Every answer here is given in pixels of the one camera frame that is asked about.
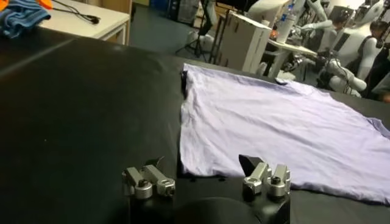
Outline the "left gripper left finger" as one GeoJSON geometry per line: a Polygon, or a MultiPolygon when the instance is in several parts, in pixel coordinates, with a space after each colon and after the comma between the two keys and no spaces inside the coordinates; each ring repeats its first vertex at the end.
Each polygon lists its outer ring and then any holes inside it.
{"type": "Polygon", "coordinates": [[[172,198],[176,191],[176,181],[159,169],[163,158],[147,160],[140,169],[125,168],[121,173],[124,195],[137,200],[147,200],[153,195],[172,198]]]}

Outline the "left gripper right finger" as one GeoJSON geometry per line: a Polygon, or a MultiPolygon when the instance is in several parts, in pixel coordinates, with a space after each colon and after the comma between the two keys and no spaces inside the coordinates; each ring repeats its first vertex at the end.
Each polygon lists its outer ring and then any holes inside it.
{"type": "Polygon", "coordinates": [[[243,192],[254,197],[265,192],[271,198],[282,198],[290,193],[291,172],[286,165],[278,164],[274,170],[257,157],[239,155],[239,163],[245,174],[243,192]]]}

